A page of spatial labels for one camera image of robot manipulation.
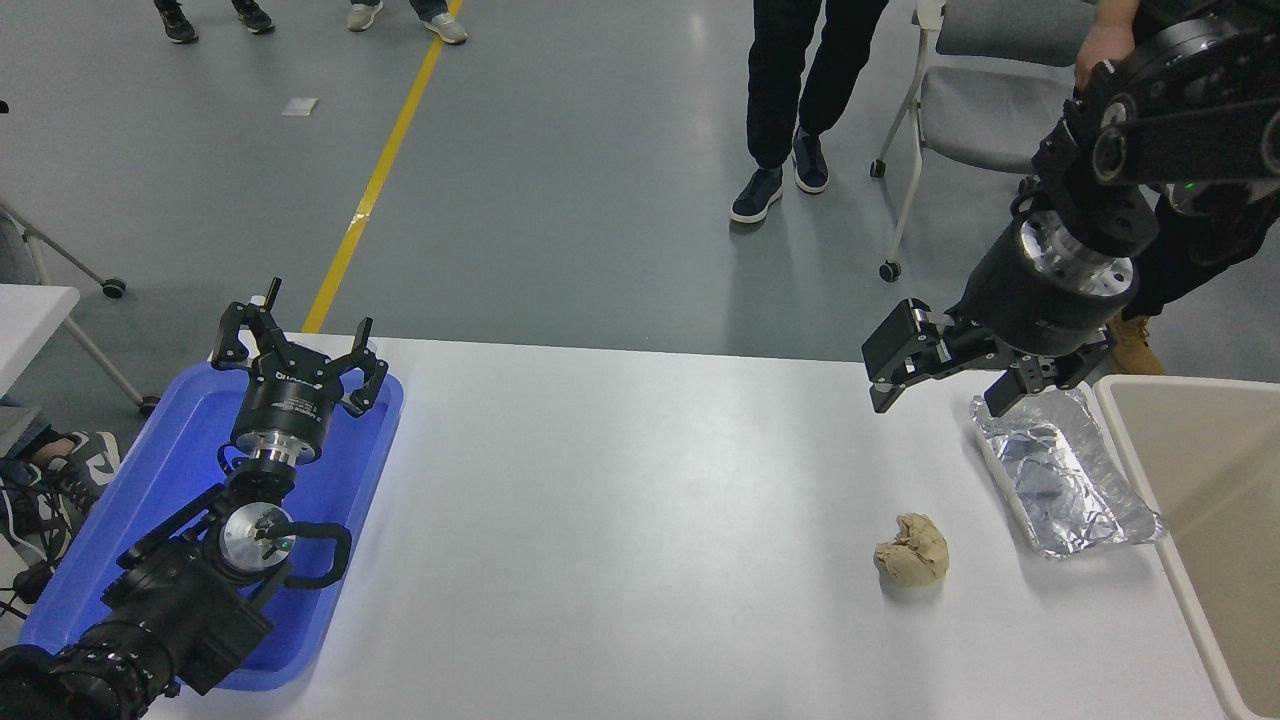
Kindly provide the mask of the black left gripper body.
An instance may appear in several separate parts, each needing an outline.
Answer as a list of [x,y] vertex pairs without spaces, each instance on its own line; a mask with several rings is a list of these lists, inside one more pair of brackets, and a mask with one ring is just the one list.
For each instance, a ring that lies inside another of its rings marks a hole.
[[307,447],[321,447],[334,407],[342,398],[342,382],[333,375],[302,379],[268,364],[248,370],[250,384],[232,429],[232,441],[248,447],[257,436],[273,432],[289,436]]

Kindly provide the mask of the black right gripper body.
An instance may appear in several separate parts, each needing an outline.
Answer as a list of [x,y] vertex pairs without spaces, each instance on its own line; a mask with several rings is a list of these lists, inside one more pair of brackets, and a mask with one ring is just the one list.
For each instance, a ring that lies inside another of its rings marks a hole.
[[1025,354],[1065,356],[1129,302],[1129,261],[1069,279],[1028,255],[1019,233],[1001,234],[970,274],[955,314]]

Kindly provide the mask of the person's hand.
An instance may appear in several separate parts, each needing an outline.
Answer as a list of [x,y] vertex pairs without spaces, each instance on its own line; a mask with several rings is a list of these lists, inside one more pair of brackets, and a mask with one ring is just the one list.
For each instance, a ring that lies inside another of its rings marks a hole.
[[1103,61],[1123,61],[1135,49],[1132,18],[1107,19],[1098,17],[1087,33],[1076,54],[1074,87],[1083,91],[1091,81],[1092,70]]

